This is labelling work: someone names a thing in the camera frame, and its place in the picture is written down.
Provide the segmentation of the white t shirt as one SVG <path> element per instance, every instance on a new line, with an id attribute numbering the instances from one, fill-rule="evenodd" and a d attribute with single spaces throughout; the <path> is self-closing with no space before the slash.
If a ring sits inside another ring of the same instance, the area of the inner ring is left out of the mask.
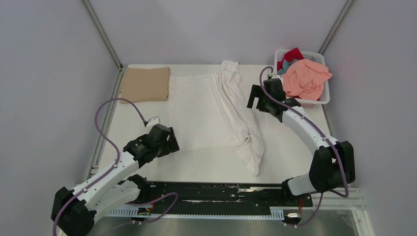
<path id="1" fill-rule="evenodd" d="M 170 76 L 169 124 L 182 151 L 233 147 L 257 176 L 266 147 L 240 82 L 239 64 L 229 60 L 217 72 Z"/>

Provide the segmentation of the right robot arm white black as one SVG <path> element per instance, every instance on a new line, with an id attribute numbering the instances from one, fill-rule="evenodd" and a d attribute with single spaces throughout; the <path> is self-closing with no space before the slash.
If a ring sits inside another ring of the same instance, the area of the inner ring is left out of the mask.
<path id="1" fill-rule="evenodd" d="M 247 107 L 255 105 L 261 112 L 269 113 L 289 127 L 312 153 L 308 173 L 284 181 L 281 199 L 294 205 L 300 195 L 324 193 L 337 187 L 348 187 L 356 180 L 354 148 L 348 141 L 340 142 L 326 135 L 294 98 L 286 98 L 281 80 L 267 79 L 260 85 L 252 85 Z"/>

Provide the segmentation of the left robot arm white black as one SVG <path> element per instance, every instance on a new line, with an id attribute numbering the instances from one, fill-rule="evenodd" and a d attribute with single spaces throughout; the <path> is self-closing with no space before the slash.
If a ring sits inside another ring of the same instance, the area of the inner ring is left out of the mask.
<path id="1" fill-rule="evenodd" d="M 62 230 L 68 236 L 86 236 L 107 213 L 121 205 L 150 198 L 148 182 L 131 176 L 157 157 L 179 151 L 174 129 L 155 124 L 149 131 L 126 144 L 116 160 L 71 190 L 58 190 L 54 197 L 52 232 Z"/>

